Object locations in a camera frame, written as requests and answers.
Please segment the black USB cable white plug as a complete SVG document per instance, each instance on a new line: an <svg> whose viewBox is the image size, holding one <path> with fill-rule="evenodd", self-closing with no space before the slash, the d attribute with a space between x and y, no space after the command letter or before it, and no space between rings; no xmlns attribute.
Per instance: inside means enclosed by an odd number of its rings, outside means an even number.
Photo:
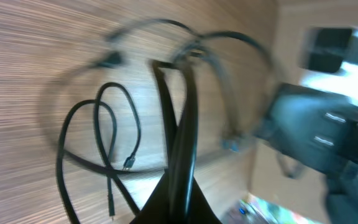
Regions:
<svg viewBox="0 0 358 224"><path fill-rule="evenodd" d="M220 30L220 31L214 31L209 32L205 34L197 33L194 29L182 24L181 22L174 21L171 19L163 19L163 18L155 18L155 19L147 19L147 20L140 20L140 21L132 21L126 26L122 26L119 29L115 30L114 32L110 33L108 36L106 36L106 42L109 42L111 45L116 45L123 39L126 35L129 35L130 32L132 32L135 29L141 29L142 27L149 26L151 24L171 24L173 26L181 27L182 29L185 29L189 34L193 35L194 38L189 40L183 47L180 47L177 49L176 52L172 54L172 62L177 63L179 60L183 59L185 56L190 57L196 57L200 58L201 60L204 60L206 63L208 63L211 68L214 70L215 76L218 78L218 81L220 83L220 89L221 94L224 99L224 106L226 110L226 116L227 116L227 131L223 135L223 147L225 149L230 149L233 151L238 151L239 145L242 140L247 139L247 135L240 129L237 122L239 121L239 109L235 103L235 97L234 92L232 91L232 86L230 84L228 74L226 73L223 65L219 61L219 57L212 52L209 48L207 48L205 45L203 45L203 42L208 39L218 39L218 38L230 38L230 39L237 39L244 43L247 43L254 47L264 58L267 65L272 69L273 74L279 79L284 76L282 69L280 68L280 63L277 62L277 60L272 56L272 54L261 44L259 44L255 39L249 37L248 35L245 35L240 32L234 32L229 30ZM52 98L52 95L59 95L60 87L63 88L63 86L67 86L69 83L69 80L77 75L80 75L82 73L85 73L89 70L94 69L100 69L100 68L110 68L114 69L116 67L120 67L124 64L122 54L119 50L110 50L107 52L107 54L104 54L103 57L97 58L95 61L92 61L86 65L83 65L81 67L78 67L74 70L71 70L64 74L60 81L56 81L55 83L48 84L45 87L44 93L41 94L40 104L41 101L46 103L49 101L48 105L51 106L51 110L54 110L55 107L55 100ZM104 106L107 111L110 114L110 117L112 119L112 128L113 128L113 135L111 138L111 145L109 148L108 153L105 153L105 150L103 149L104 153L102 155L107 155L108 158L108 167L101 167L100 165L94 164L90 161L87 161L86 159L83 159L70 151L67 151L68 156L71 160L76 162L78 165L83 166L85 169L89 169L95 173L107 175L107 177L112 176L113 174L116 175L139 175L139 174L152 174L154 172L161 172L163 170L163 167L157 167L153 169L146 169L146 170L135 170L131 171L131 167L133 166L133 163L131 162L135 161L135 156L137 154L140 140L141 140L141 125L140 125L140 118L137 109L134 107L133 101L131 101L132 98L129 97L128 102L130 106L132 107L132 112L134 115L134 119L137 126L137 141L135 144L134 149L132 150L129 157L127 157L124 165L123 170L117 170L112 168L111 166L111 158L112 158L112 152L114 150L114 145L116 142L116 134L117 134L117 124L116 124L116 117L114 115L113 110L111 107L109 107L107 104L102 104L101 106ZM52 124L48 124L47 117L48 113L46 112L46 106L42 107L39 104L39 123L40 128L46 137L46 139L49 141L49 144L53 147L58 147L58 140L56 140L53 135L53 126Z"/></svg>

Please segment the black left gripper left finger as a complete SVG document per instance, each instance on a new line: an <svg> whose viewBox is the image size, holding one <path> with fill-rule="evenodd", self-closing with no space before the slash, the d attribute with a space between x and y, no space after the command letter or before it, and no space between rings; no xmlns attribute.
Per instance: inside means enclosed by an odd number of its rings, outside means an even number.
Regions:
<svg viewBox="0 0 358 224"><path fill-rule="evenodd" d="M164 68L174 69L175 67L172 63L159 60L151 60L150 66L154 73L160 97L168 167L165 169L163 176L145 206L131 223L178 223L178 218L174 211L176 206L173 201L173 145L178 125L170 92L165 82L165 74L162 71Z"/></svg>

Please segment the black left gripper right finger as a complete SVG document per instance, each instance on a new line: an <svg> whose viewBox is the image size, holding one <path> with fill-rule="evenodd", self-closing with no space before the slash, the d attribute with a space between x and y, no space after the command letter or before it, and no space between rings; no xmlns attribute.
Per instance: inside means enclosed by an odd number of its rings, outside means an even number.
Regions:
<svg viewBox="0 0 358 224"><path fill-rule="evenodd" d="M185 79L186 98L168 168L168 219L172 223L219 223L194 178L198 99L193 69L185 61L175 67Z"/></svg>

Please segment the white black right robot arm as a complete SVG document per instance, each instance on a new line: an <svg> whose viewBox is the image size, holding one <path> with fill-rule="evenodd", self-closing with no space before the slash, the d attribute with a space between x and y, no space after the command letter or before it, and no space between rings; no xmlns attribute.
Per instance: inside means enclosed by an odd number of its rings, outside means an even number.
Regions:
<svg viewBox="0 0 358 224"><path fill-rule="evenodd" d="M358 223L358 27L310 29L300 67L302 81L278 87L255 135L283 175L325 176L332 223Z"/></svg>

